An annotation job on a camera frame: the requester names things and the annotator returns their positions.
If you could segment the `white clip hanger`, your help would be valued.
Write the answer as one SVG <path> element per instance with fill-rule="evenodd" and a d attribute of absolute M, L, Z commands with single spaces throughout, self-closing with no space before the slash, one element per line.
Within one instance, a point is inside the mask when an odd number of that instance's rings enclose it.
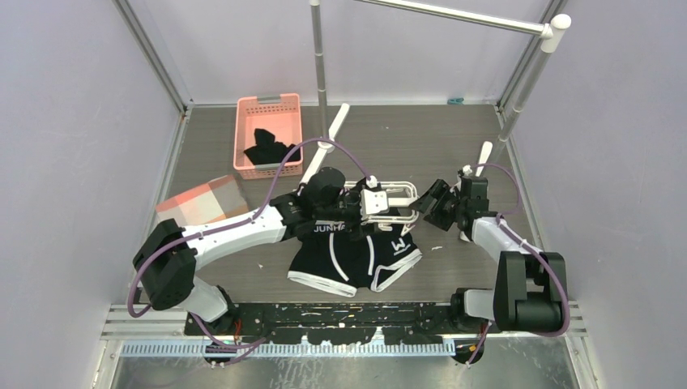
<path fill-rule="evenodd" d="M 318 224 L 333 224 L 322 221 L 322 211 L 327 205 L 331 205 L 336 198 L 346 190 L 361 191 L 364 179 L 358 182 L 345 181 L 343 184 L 319 184 L 315 180 L 309 183 L 301 183 L 297 190 L 299 204 L 305 213 L 311 216 Z M 380 182 L 387 193 L 389 211 L 384 214 L 372 216 L 364 220 L 365 224 L 373 224 L 376 233 L 390 232 L 394 227 L 401 228 L 401 233 L 408 233 L 415 226 L 419 218 L 419 212 L 411 210 L 408 206 L 419 198 L 417 189 L 410 182 Z"/>

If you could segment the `black boxer briefs white trim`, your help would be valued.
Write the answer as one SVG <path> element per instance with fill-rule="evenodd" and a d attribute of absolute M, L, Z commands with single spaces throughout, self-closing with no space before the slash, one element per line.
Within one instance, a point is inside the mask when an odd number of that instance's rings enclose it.
<path fill-rule="evenodd" d="M 411 270 L 423 257 L 409 233 L 396 225 L 355 239 L 341 223 L 317 224 L 299 238 L 287 279 L 341 297 L 355 297 L 366 288 L 380 293 Z"/>

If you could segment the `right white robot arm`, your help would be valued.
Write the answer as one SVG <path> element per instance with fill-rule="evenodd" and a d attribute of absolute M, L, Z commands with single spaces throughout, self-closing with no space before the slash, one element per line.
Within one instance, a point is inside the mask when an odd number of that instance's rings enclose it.
<path fill-rule="evenodd" d="M 568 330 L 564 258 L 528 244 L 502 214 L 490 210 L 486 178 L 463 177 L 457 189 L 438 179 L 410 208 L 441 230 L 457 227 L 497 264 L 491 289 L 457 289 L 452 296 L 449 314 L 455 330 L 468 333 L 480 321 L 540 336 Z"/>

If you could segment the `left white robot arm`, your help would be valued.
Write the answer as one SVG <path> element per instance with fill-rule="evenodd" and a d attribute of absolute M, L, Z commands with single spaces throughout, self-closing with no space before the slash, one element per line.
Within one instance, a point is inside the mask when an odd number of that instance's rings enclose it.
<path fill-rule="evenodd" d="M 236 312 L 225 291 L 200 280 L 196 273 L 209 263 L 254 246 L 274 244 L 313 231 L 319 221 L 342 222 L 355 228 L 376 214 L 373 202 L 382 196 L 374 176 L 345 186 L 337 169 L 323 168 L 296 190 L 269 195 L 256 210 L 232 218 L 181 227 L 175 220 L 160 222 L 133 261 L 134 284 L 141 284 L 148 305 L 141 310 L 127 302 L 138 318 L 149 310 L 180 307 L 202 319 L 218 335 L 229 333 Z"/>

